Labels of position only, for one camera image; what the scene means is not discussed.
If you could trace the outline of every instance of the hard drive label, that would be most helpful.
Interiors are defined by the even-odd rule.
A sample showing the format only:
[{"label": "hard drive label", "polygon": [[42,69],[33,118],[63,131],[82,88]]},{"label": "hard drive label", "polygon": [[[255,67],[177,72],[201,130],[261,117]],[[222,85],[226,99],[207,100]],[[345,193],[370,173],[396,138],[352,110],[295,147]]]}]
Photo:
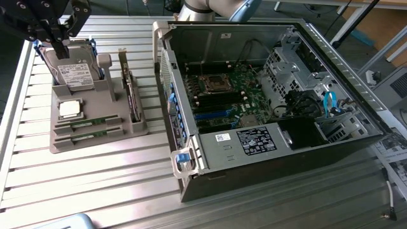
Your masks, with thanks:
[{"label": "hard drive label", "polygon": [[69,87],[94,84],[90,66],[87,63],[61,65],[58,68]]},{"label": "hard drive label", "polygon": [[266,127],[238,131],[238,137],[247,155],[266,153],[278,149]]}]

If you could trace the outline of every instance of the floor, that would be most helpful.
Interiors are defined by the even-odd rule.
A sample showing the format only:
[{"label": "floor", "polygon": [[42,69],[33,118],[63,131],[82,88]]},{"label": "floor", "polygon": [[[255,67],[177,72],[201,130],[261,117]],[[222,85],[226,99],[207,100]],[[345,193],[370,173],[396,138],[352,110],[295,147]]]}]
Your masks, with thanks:
[{"label": "floor", "polygon": [[[130,14],[133,16],[149,16],[149,11],[141,0],[127,0],[130,6]],[[93,0],[93,15],[127,15],[126,0]],[[315,9],[310,9],[310,5],[285,3],[281,7],[281,12],[274,11],[274,2],[265,1],[255,13],[254,17],[263,18],[303,18],[311,22],[322,33],[326,32],[329,26],[335,20],[337,7],[315,5]],[[153,16],[163,15],[163,1],[151,0],[149,1],[149,9]],[[67,8],[66,14],[71,14],[71,8]],[[165,10],[165,15],[171,16],[173,13]],[[330,33],[327,39],[330,40],[346,20],[339,18]],[[10,94],[10,89],[14,81],[14,73],[18,66],[19,55],[23,47],[23,40],[17,38],[9,33],[0,33],[0,117],[6,107],[6,101]],[[364,44],[357,38],[350,36],[339,48],[339,52],[349,61],[350,65],[358,70],[369,59],[378,52],[374,47]],[[382,75],[388,75],[393,72],[396,67],[382,59],[373,67],[374,71],[381,71]]]}]

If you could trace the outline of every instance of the side panel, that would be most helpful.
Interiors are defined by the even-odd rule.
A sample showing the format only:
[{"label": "side panel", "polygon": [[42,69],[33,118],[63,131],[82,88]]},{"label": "side panel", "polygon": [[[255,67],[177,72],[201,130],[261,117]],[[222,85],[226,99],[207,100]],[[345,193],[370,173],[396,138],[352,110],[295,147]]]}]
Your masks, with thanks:
[{"label": "side panel", "polygon": [[331,165],[356,151],[369,147],[380,139],[381,137],[365,138],[347,145],[335,145],[197,176],[183,189],[182,202]]}]

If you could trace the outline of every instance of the slotted metal table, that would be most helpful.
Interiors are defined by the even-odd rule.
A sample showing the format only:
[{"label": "slotted metal table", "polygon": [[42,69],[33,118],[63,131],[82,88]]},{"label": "slotted metal table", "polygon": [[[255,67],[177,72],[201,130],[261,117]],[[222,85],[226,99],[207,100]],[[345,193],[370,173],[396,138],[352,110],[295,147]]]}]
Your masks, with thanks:
[{"label": "slotted metal table", "polygon": [[118,49],[127,48],[150,134],[61,154],[49,150],[53,76],[25,43],[0,127],[0,228],[34,228],[79,212],[99,228],[405,228],[398,193],[402,221],[381,218],[389,190],[368,150],[329,167],[181,203],[153,64],[151,25],[171,19],[87,21],[79,37],[93,36],[98,52],[113,55],[113,77],[121,76]]}]

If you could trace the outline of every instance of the barcode sticker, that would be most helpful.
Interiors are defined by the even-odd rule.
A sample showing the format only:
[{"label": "barcode sticker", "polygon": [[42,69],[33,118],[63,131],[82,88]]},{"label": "barcode sticker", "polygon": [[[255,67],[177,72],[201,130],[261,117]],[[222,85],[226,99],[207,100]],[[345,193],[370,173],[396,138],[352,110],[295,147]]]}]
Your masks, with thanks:
[{"label": "barcode sticker", "polygon": [[93,138],[93,137],[95,137],[95,135],[89,135],[89,136],[85,136],[85,137],[77,137],[77,138],[73,139],[73,142],[78,142],[81,140],[85,140],[85,139]]},{"label": "barcode sticker", "polygon": [[69,87],[94,84],[90,66],[87,63],[61,65],[59,71]]},{"label": "barcode sticker", "polygon": [[217,141],[222,142],[222,141],[227,141],[231,139],[230,134],[222,134],[222,135],[215,135]]},{"label": "barcode sticker", "polygon": [[79,128],[79,127],[91,126],[91,125],[93,125],[93,123],[83,123],[83,124],[73,125],[71,127],[73,128]]}]

